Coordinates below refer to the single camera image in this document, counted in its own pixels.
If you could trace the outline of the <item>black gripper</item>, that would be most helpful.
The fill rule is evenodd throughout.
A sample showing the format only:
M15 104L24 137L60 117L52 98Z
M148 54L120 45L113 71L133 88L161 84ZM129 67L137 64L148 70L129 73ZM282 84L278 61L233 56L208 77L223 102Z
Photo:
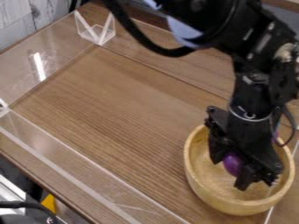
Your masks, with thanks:
M224 164L231 175L236 176L233 187L245 191L258 182L271 186L286 166L275 147L283 147L276 136L282 116L295 125L294 116L287 107L275 107L263 118L236 115L231 109L207 107L204 125L209 130L209 160Z

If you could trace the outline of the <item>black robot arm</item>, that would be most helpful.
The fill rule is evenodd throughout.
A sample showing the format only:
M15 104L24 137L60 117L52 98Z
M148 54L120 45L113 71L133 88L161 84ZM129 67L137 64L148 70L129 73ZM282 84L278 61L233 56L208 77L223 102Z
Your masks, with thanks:
M272 185L284 171L275 147L280 119L295 118L287 103L299 97L299 39L264 9L262 0L144 0L165 14L176 39L192 49L213 47L232 58L235 87L225 109L207 107L209 159L227 163L244 191Z

